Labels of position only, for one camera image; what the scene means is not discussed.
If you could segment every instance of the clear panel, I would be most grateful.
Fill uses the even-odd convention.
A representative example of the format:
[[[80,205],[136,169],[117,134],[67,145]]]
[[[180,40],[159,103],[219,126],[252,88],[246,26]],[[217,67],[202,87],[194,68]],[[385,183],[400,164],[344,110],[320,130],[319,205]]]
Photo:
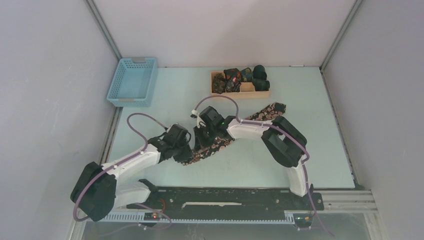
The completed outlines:
[[[127,226],[128,223],[88,222],[84,230],[84,240],[370,240],[362,214],[332,213],[320,214],[321,219],[335,238],[319,229],[297,231],[287,224],[173,224],[165,230],[143,230],[129,227],[109,236],[110,233]],[[313,227],[320,227],[315,219]]]

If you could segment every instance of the floral fabric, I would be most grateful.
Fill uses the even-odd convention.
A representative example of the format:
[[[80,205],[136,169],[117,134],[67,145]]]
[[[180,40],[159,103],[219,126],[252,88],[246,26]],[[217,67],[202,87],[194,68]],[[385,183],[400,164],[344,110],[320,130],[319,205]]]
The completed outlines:
[[[252,69],[250,67],[247,67],[243,70],[240,71],[241,72],[241,81],[242,82],[251,82],[253,79],[253,72]]]
[[[218,73],[212,80],[212,93],[222,94],[225,93],[225,86],[227,80],[222,73]]]
[[[246,117],[246,120],[255,120],[255,121],[267,121],[275,119],[277,116],[281,116],[286,112],[286,105],[282,103],[275,102],[266,106],[261,111]],[[196,163],[202,159],[210,157],[216,154],[218,151],[225,149],[228,145],[232,144],[235,141],[233,138],[221,138],[216,137],[213,144],[210,147],[206,147],[200,150],[192,150],[193,158],[189,161],[181,162],[183,165],[189,165]]]

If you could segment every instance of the white wall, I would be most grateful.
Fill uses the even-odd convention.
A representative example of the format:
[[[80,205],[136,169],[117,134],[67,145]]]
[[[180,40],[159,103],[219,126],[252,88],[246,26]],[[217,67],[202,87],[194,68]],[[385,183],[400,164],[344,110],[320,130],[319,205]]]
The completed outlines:
[[[62,240],[117,60],[82,0],[0,2],[0,239]]]
[[[123,57],[160,67],[320,66],[355,0],[96,0]]]
[[[325,76],[392,240],[423,239],[424,1],[365,1]]]

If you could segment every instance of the cable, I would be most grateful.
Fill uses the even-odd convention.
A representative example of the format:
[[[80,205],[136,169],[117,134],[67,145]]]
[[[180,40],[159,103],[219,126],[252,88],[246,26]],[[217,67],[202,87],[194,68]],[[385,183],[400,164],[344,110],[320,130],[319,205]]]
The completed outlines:
[[[312,199],[312,195],[311,195],[311,191],[309,189],[309,178],[308,178],[308,172],[306,170],[306,166],[305,163],[309,160],[310,155],[309,152],[306,150],[305,147],[303,147],[296,139],[294,139],[292,136],[290,136],[287,132],[285,132],[284,130],[280,129],[279,127],[276,127],[274,125],[268,124],[268,123],[261,123],[261,122],[257,122],[257,121],[250,121],[250,120],[240,120],[239,118],[239,105],[237,104],[236,101],[234,101],[234,99],[232,99],[231,97],[228,96],[223,96],[223,95],[213,95],[213,96],[207,96],[205,98],[203,98],[194,108],[194,110],[197,110],[197,108],[200,106],[201,103],[203,103],[205,100],[210,99],[210,98],[225,98],[228,100],[231,100],[234,104],[235,104],[235,108],[236,108],[236,112],[235,112],[235,119],[237,120],[237,122],[239,122],[240,124],[250,124],[250,125],[257,125],[257,126],[266,126],[269,128],[272,128],[274,130],[277,130],[278,132],[280,132],[281,134],[283,134],[285,137],[287,137],[288,139],[290,139],[297,147],[300,148],[300,150],[302,150],[302,152],[306,155],[306,158],[304,160],[302,160],[300,163],[302,165],[303,168],[303,173],[304,173],[304,177],[305,177],[305,184],[306,184],[306,190],[307,190],[307,195],[309,197],[309,201],[310,201],[310,205],[313,208],[313,211],[316,214],[316,218],[318,219],[322,229],[329,234],[330,236],[332,236],[333,238],[335,237],[334,234],[332,232],[330,232],[327,227],[324,225],[323,221],[320,218],[320,215],[317,213],[317,208],[315,207],[314,201]]]
[[[116,165],[111,165],[110,167],[107,167],[106,169],[104,169],[103,171],[101,171],[99,174],[97,174],[95,177],[93,177],[93,179],[91,179],[88,184],[82,189],[81,193],[79,194],[78,198],[75,201],[75,205],[73,206],[73,211],[72,211],[72,215],[73,215],[73,219],[77,222],[82,222],[85,221],[87,219],[89,219],[89,216],[85,216],[83,218],[78,218],[78,207],[80,206],[81,203],[81,199],[83,198],[84,194],[86,194],[87,190],[97,181],[97,179],[99,179],[103,174],[105,174],[107,171],[112,170],[115,166],[119,166],[122,165],[126,162],[128,162],[129,160],[135,158],[136,156],[138,156],[140,154],[140,152],[143,152],[144,150],[146,150],[147,146],[148,146],[148,140],[147,138],[141,134],[139,131],[137,131],[130,123],[130,118],[134,115],[142,115],[145,117],[148,117],[150,119],[152,119],[153,121],[155,121],[157,124],[159,124],[161,127],[167,129],[165,127],[165,125],[163,125],[161,122],[159,122],[158,120],[156,120],[155,118],[153,118],[150,115],[147,115],[145,113],[141,113],[141,112],[136,112],[133,114],[130,114],[127,118],[126,118],[126,123],[128,124],[128,127],[133,130],[136,134],[138,134],[140,137],[142,137],[144,139],[144,146],[143,148],[137,152],[134,153],[133,155],[126,157],[124,159],[122,159],[121,161],[117,162]]]
[[[167,134],[167,132],[162,133],[161,135],[157,136],[158,138],[162,138],[163,136],[165,136],[165,134]]]
[[[163,213],[165,209],[167,208],[167,204],[165,203],[165,200],[163,200],[162,198],[159,199],[158,202],[161,202],[163,204],[162,211],[160,211],[161,213]]]
[[[187,134],[188,134],[187,143],[190,143],[190,140],[192,139],[192,134],[189,131],[187,132]]]
[[[169,221],[169,224],[168,224],[168,225],[166,225],[166,226],[163,226],[163,227],[150,227],[150,226],[143,225],[143,224],[141,224],[141,223],[134,223],[134,224],[125,225],[125,226],[123,226],[123,227],[120,227],[120,228],[118,228],[118,229],[116,229],[116,230],[113,230],[113,231],[111,231],[111,232],[104,233],[104,234],[96,234],[96,233],[94,233],[93,231],[91,231],[91,232],[92,232],[93,234],[95,234],[97,237],[106,237],[106,236],[110,236],[110,235],[112,235],[112,234],[115,234],[115,233],[117,233],[117,232],[119,232],[119,231],[121,231],[121,230],[124,230],[124,229],[127,229],[127,228],[132,228],[132,227],[143,227],[143,229],[144,229],[144,230],[146,230],[146,229],[151,229],[151,230],[165,230],[165,229],[167,229],[167,228],[171,227],[171,225],[172,225],[172,220],[171,220],[171,218],[170,218],[168,215],[166,215],[165,213],[160,212],[160,211],[158,211],[158,210],[156,210],[156,209],[150,208],[150,207],[148,207],[148,206],[146,206],[146,205],[144,205],[144,204],[141,204],[141,203],[134,203],[134,204],[135,204],[135,205],[137,205],[137,206],[139,206],[139,207],[142,207],[142,208],[144,208],[144,209],[150,210],[150,211],[152,211],[152,212],[154,212],[154,213],[157,213],[157,214],[160,214],[160,215],[164,216],[164,217],[165,217],[165,218]]]

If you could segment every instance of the black fabric item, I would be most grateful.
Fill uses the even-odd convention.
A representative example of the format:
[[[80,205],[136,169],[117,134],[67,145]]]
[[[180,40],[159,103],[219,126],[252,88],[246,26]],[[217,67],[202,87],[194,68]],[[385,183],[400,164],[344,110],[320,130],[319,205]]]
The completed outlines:
[[[224,74],[227,81],[233,78],[237,78],[240,82],[242,81],[242,73],[237,68],[225,69]]]
[[[237,77],[233,77],[229,81],[226,82],[225,92],[226,93],[237,93],[240,92],[240,86],[242,82]]]
[[[241,70],[240,72],[241,72],[241,81],[243,83],[248,83],[248,82],[252,81],[253,72],[252,72],[252,69],[250,67],[247,67],[247,68]]]
[[[222,73],[218,73],[212,80],[212,93],[222,94],[225,92],[226,79]]]
[[[270,89],[270,81],[253,78],[252,84],[254,86],[254,90],[257,92],[260,91],[268,91]]]
[[[265,72],[265,67],[262,65],[257,65],[253,68],[253,78],[267,80],[267,73]]]

